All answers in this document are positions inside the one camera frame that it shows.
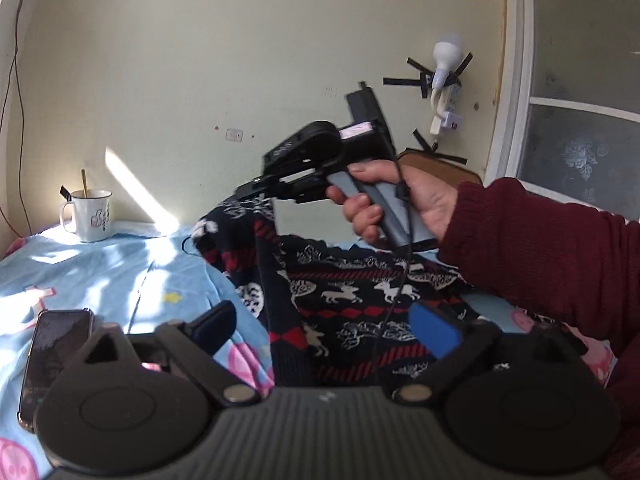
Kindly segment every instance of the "white light bulb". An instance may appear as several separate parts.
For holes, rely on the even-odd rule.
[[[433,59],[436,72],[433,74],[431,86],[434,90],[442,90],[449,72],[462,63],[462,38],[454,32],[444,35],[433,47]]]

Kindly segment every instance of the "maroon sweater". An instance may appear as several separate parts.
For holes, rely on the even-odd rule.
[[[640,478],[640,224],[533,196],[512,178],[462,184],[440,257],[514,305],[609,339],[622,432],[606,462]]]

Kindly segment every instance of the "frosted glass panel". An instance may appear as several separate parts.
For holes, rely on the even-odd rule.
[[[533,96],[640,113],[640,0],[534,0]]]
[[[640,124],[531,106],[518,177],[637,220]]]

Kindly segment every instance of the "round black cover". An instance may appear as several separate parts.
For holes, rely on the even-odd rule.
[[[116,476],[174,460],[203,435],[209,420],[207,399],[190,382],[107,362],[61,375],[34,425],[54,465]]]
[[[618,407],[600,385],[556,364],[473,377],[450,394],[444,415],[476,458],[525,474],[561,474],[598,463],[619,427]]]

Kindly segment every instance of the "person's right hand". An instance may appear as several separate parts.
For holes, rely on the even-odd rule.
[[[454,187],[440,179],[410,166],[401,166],[402,175],[411,189],[411,200],[420,213],[422,222],[439,241],[442,241],[453,210],[456,207],[458,192]],[[398,170],[390,160],[372,160],[351,164],[349,173],[363,182],[375,184],[381,180],[395,184],[398,182]],[[343,204],[342,211],[346,219],[353,223],[353,231],[367,244],[378,244],[378,223],[382,220],[382,208],[371,205],[365,193],[347,198],[339,188],[329,186],[327,198],[337,204]]]

